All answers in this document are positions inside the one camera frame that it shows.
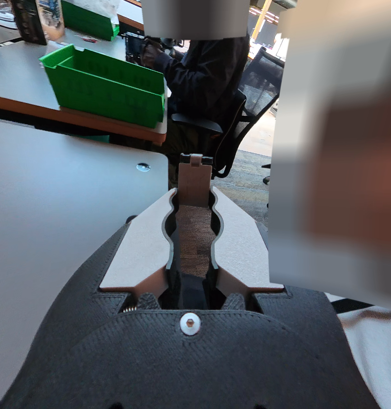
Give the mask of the black electronic device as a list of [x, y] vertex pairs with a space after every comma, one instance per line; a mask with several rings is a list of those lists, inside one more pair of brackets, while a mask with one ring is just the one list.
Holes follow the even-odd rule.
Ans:
[[126, 61], [141, 65], [141, 52], [146, 45], [145, 37], [132, 32], [126, 32], [122, 34], [122, 37], [125, 40]]

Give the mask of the dark cardboard box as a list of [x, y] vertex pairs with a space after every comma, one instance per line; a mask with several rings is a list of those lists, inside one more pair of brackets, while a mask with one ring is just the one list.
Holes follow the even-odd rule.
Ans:
[[47, 45], [35, 0], [10, 0], [21, 38], [27, 43]]

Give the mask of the printed tan box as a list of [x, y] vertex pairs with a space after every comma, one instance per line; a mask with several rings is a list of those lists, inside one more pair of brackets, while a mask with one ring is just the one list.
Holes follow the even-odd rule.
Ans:
[[65, 25], [60, 0], [36, 0], [41, 27], [46, 41], [56, 41], [65, 35]]

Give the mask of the black mesh office chair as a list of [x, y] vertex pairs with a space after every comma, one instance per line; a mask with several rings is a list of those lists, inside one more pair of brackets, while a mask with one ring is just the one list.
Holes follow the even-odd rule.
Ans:
[[199, 150], [212, 157], [212, 179], [228, 176], [241, 141], [280, 95], [285, 62], [261, 47], [244, 69], [231, 106], [222, 119], [173, 114], [172, 121], [201, 132]]

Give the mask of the grey desk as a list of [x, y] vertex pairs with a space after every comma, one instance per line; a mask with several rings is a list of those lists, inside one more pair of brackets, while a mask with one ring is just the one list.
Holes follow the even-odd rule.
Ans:
[[0, 121], [0, 400], [71, 275], [166, 192], [160, 154]]

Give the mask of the small green plastic bin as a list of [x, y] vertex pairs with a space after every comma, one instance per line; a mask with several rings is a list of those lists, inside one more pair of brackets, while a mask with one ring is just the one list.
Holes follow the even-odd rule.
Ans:
[[61, 1], [64, 25], [93, 37], [112, 41], [120, 32], [119, 24], [111, 18], [77, 6], [69, 1]]

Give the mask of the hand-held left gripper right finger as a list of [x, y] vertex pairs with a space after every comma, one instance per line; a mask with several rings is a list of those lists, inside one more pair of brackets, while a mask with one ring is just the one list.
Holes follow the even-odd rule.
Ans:
[[261, 231], [249, 214], [218, 188], [210, 190], [212, 285], [225, 296], [239, 293], [280, 293], [270, 282], [269, 252]]

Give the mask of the person's white striped shirt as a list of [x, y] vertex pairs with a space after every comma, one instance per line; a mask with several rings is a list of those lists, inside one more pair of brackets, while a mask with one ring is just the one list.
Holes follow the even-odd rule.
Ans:
[[366, 385], [380, 408], [391, 409], [391, 310], [371, 306], [338, 318]]

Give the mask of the large green plastic bin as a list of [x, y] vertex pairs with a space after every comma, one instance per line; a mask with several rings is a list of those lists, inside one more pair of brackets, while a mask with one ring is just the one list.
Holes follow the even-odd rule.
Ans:
[[156, 128], [165, 88], [157, 71], [73, 44], [39, 59], [60, 107]]

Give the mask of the grey table orange edge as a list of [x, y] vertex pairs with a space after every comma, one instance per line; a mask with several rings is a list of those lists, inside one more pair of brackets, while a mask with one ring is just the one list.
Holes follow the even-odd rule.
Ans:
[[143, 127], [87, 112], [60, 108], [44, 68], [40, 65], [48, 46], [19, 41], [0, 48], [0, 118], [38, 125], [44, 130], [59, 128], [73, 134], [117, 134], [161, 145], [166, 139], [167, 110], [155, 128]]

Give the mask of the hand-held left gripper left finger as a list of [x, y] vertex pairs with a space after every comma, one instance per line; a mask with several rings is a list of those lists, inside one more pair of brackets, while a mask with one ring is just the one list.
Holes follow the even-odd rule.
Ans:
[[169, 287], [177, 229], [177, 188], [135, 217], [121, 239], [100, 283], [104, 292], [144, 293], [159, 298]]

